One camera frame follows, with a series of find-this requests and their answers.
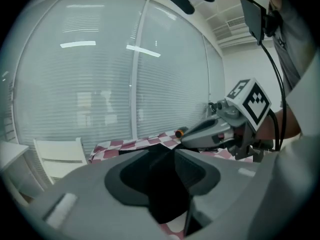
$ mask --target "red and white checkered cloth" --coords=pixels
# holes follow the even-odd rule
[[[96,164],[103,160],[119,156],[119,151],[138,150],[161,143],[169,149],[175,148],[180,144],[180,140],[175,136],[175,130],[167,131],[159,135],[149,136],[137,140],[111,140],[99,143],[90,154],[89,163]],[[235,158],[226,150],[219,148],[217,152],[199,151],[202,155],[212,156],[222,159],[235,160]],[[241,161],[252,162],[252,156],[244,158]],[[186,212],[174,220],[161,224],[162,230],[172,239],[182,240],[186,221]]]

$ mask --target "black and white marker cube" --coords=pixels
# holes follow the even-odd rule
[[[239,81],[225,99],[249,120],[255,131],[271,107],[268,96],[255,78]]]

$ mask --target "white chair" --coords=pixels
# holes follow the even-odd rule
[[[75,141],[33,140],[43,170],[52,184],[73,170],[87,165],[81,138]]]

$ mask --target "table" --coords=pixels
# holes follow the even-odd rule
[[[180,144],[180,140],[175,136],[175,130],[166,131],[161,134],[149,136],[142,139],[131,140],[109,140],[101,142],[95,146],[89,157],[89,163],[96,164],[103,160],[119,156],[119,151],[138,150],[156,144],[162,144],[169,149],[175,148]],[[216,158],[235,160],[226,149],[219,148],[217,151],[205,151],[199,149],[204,156],[213,156]],[[240,161],[252,162],[252,157],[241,159]],[[182,240],[187,212],[174,220],[161,224],[162,230],[172,239]]]
[[[0,141],[0,172],[8,191],[21,205],[27,206],[27,201],[20,195],[19,191],[6,175],[5,170],[29,149],[27,145],[20,145],[6,141]]]

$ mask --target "person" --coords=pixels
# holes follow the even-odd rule
[[[284,92],[287,96],[307,70],[315,55],[316,45],[304,20],[288,0],[270,0],[270,9],[277,10],[283,20],[273,36],[273,43],[283,72]],[[281,109],[275,114],[281,135],[283,110]],[[284,138],[294,137],[300,132],[299,124],[287,105]],[[275,139],[274,123],[269,116],[257,131],[256,138],[260,140]]]

